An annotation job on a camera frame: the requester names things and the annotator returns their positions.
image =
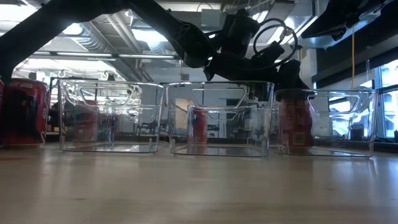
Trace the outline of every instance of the clear plastic bin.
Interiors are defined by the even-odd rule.
[[[61,150],[156,152],[163,90],[151,83],[59,80]]]
[[[166,89],[172,153],[268,155],[272,83],[186,82]]]
[[[306,156],[373,155],[377,91],[281,90],[272,150]]]

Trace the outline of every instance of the wooden table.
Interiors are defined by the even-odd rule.
[[[0,151],[1,224],[398,223],[398,157]]]

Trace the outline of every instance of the red can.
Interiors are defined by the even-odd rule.
[[[312,118],[306,100],[286,99],[279,103],[279,139],[287,147],[312,147]]]
[[[195,143],[207,142],[207,113],[196,106],[188,106],[188,140]]]
[[[49,104],[50,92],[44,82],[13,78],[2,101],[2,145],[44,144]]]
[[[99,112],[96,107],[97,101],[86,100],[85,105],[82,101],[75,106],[75,140],[96,141],[98,130]]]

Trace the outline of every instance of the ceiling duct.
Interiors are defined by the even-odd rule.
[[[36,9],[41,7],[41,4],[47,2],[43,0],[24,0],[25,4],[31,5]],[[117,53],[116,49],[102,36],[97,28],[91,22],[84,22],[80,24],[83,28],[81,35],[88,36],[89,38],[74,38],[73,40],[87,49],[91,53]],[[151,81],[147,77],[146,72],[141,68],[135,68],[127,64],[123,59],[116,59],[112,62],[106,62],[120,72],[120,75],[126,81]]]
[[[165,54],[162,42],[148,42],[148,47],[153,54]]]

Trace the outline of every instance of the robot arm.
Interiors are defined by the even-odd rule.
[[[203,33],[193,24],[174,18],[154,0],[51,0],[0,38],[2,80],[5,83],[9,82],[15,66],[72,23],[90,21],[99,15],[112,14],[123,9],[132,9],[164,35],[186,65],[192,68],[205,67],[207,80],[211,80],[214,74],[219,74],[228,80],[269,81],[280,84],[280,88],[306,88],[298,79],[300,63],[285,63],[297,48],[297,36],[294,31],[292,32],[296,40],[295,47],[289,58],[274,63],[284,53],[277,42],[266,49],[256,51],[253,58],[245,58],[250,40],[259,28],[277,19],[267,19],[258,23],[251,19],[245,10],[241,10],[235,15],[228,15],[223,29],[212,32],[216,37],[210,39],[209,34]],[[285,31],[291,30],[283,21],[277,22],[280,22],[280,25],[268,28],[283,27]],[[279,65],[285,67],[283,74],[278,74],[276,70]],[[297,82],[288,85],[282,82],[296,79]]]
[[[15,66],[72,23],[87,22],[123,9],[133,9],[165,35],[188,66],[197,68],[207,63],[211,44],[204,33],[172,17],[153,0],[51,0],[0,38],[2,79],[8,81]]]

